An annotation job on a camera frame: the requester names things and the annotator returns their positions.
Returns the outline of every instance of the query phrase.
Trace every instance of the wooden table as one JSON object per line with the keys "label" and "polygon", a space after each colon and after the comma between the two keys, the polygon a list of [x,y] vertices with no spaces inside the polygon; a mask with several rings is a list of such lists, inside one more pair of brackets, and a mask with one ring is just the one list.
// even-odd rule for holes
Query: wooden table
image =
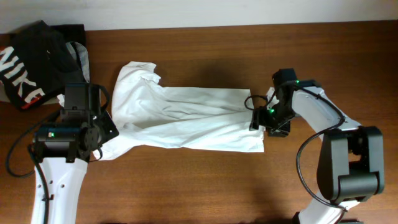
{"label": "wooden table", "polygon": [[[94,83],[112,92],[121,67],[154,62],[162,86],[250,88],[266,94],[271,75],[293,67],[314,78],[351,118],[384,134],[386,189],[352,209],[348,218],[398,222],[398,22],[344,22],[192,29],[87,32]],[[18,112],[0,103],[1,223],[28,223],[34,177],[6,174],[12,142],[57,106]],[[77,223],[266,223],[290,219],[311,197],[295,170],[299,145],[313,131],[302,119],[287,138],[265,138],[265,153],[141,146],[114,161],[89,165]],[[32,169],[25,146],[12,157],[18,172]],[[317,190],[320,141],[302,156],[303,173]]]}

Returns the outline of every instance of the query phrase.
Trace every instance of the white fabric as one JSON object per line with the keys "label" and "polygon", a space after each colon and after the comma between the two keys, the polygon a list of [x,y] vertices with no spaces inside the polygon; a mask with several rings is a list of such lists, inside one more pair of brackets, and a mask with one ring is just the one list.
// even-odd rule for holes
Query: white fabric
{"label": "white fabric", "polygon": [[120,135],[104,144],[102,159],[115,159],[140,145],[264,151],[264,128],[249,131],[252,112],[244,100],[250,90],[161,87],[155,66],[130,62],[120,71],[112,98]]}

